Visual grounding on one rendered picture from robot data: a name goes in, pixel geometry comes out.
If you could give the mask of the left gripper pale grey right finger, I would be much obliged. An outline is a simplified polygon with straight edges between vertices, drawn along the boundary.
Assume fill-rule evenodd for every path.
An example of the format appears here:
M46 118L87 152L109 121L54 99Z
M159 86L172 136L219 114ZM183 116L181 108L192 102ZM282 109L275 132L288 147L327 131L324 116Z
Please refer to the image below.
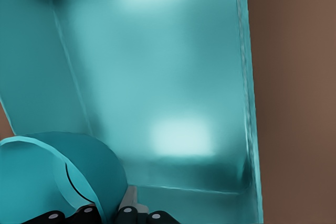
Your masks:
M120 202L114 224L181 224L166 211L150 212L146 205L138 203L136 186L129 186Z

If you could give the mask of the left gripper pale grey left finger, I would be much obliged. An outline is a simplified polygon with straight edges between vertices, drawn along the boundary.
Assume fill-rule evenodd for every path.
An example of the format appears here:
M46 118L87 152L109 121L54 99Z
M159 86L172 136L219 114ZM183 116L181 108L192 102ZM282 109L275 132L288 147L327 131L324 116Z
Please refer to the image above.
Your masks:
M102 224L102 219L95 205L86 205L69 217L61 211L53 210L27 220L26 224Z

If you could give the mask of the teal cup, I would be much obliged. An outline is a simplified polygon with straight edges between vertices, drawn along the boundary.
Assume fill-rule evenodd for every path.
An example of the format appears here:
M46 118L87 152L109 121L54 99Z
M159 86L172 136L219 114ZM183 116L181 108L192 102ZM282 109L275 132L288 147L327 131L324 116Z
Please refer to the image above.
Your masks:
M69 217L86 205L112 224L127 188L116 154L92 136L45 132L0 141L0 224L52 210Z

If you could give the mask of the teal plastic box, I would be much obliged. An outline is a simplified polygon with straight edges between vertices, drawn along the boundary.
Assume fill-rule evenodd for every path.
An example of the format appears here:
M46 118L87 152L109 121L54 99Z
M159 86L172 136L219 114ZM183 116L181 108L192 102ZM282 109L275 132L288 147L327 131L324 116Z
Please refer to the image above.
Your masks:
M151 211L264 220L247 0L0 0L0 104L107 145Z

